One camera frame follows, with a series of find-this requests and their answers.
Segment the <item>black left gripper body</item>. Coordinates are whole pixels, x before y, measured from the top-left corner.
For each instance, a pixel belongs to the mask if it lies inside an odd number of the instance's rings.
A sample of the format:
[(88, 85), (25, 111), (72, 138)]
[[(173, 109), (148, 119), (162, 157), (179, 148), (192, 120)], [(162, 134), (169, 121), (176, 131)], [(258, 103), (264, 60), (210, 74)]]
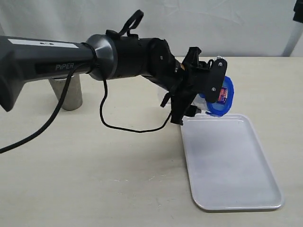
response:
[(161, 105), (164, 106), (169, 100), (171, 102), (171, 123), (182, 125), (184, 114), (189, 103), (183, 102), (187, 95), (204, 94), (206, 75), (213, 60), (208, 62), (200, 61), (201, 49), (190, 47), (183, 62), (179, 65), (177, 72), (181, 75), (181, 80), (164, 97)]

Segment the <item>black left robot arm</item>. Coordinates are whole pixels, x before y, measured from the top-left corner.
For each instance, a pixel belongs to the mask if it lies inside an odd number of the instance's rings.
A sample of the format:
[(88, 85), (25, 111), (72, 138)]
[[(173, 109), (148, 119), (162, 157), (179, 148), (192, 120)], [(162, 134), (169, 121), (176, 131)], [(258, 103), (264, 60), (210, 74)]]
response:
[(28, 82), (54, 79), (70, 72), (89, 74), (98, 81), (143, 76), (165, 89), (172, 101), (171, 122), (180, 124), (192, 115), (192, 101), (203, 94), (208, 102), (217, 98), (213, 70), (194, 61), (200, 53), (191, 47), (183, 62), (171, 53), (166, 40), (119, 36), (112, 32), (92, 35), (82, 43), (0, 38), (0, 104), (11, 111)]

